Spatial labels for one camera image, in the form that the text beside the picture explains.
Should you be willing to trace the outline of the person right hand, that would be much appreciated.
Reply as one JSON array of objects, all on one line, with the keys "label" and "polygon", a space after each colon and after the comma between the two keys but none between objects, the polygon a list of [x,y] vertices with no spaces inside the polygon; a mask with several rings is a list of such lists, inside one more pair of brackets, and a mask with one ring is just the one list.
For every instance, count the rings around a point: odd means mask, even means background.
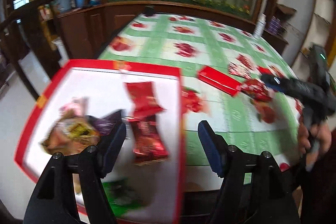
[{"label": "person right hand", "polygon": [[297,134],[298,149],[305,158],[305,169],[311,171],[313,166],[331,147],[332,134],[327,122],[312,125],[311,129],[303,123],[300,116]]}]

